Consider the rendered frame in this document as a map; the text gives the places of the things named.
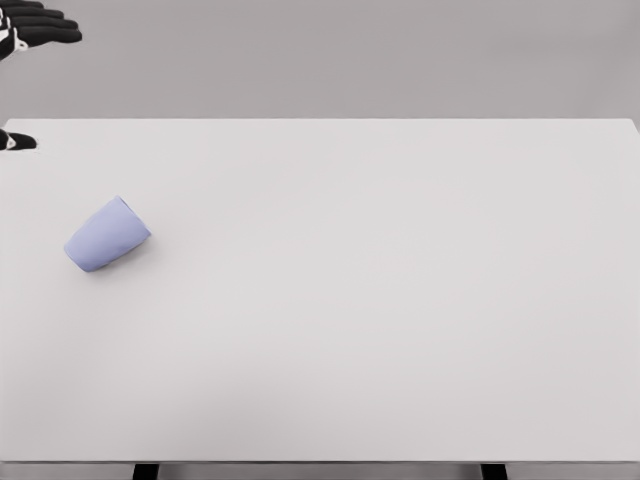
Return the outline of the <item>light blue cup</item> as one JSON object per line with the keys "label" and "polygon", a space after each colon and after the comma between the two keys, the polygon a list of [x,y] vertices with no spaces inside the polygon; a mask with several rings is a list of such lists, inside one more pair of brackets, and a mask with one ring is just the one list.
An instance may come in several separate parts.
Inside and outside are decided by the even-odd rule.
{"label": "light blue cup", "polygon": [[128,254],[150,236],[146,224],[116,195],[72,234],[63,250],[78,268],[90,273]]}

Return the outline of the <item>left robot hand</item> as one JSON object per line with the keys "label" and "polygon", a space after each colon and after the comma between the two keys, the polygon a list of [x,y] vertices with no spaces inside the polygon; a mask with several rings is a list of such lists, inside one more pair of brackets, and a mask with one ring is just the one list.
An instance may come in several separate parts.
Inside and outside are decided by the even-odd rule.
{"label": "left robot hand", "polygon": [[0,0],[0,62],[50,43],[83,39],[79,24],[39,0]]}

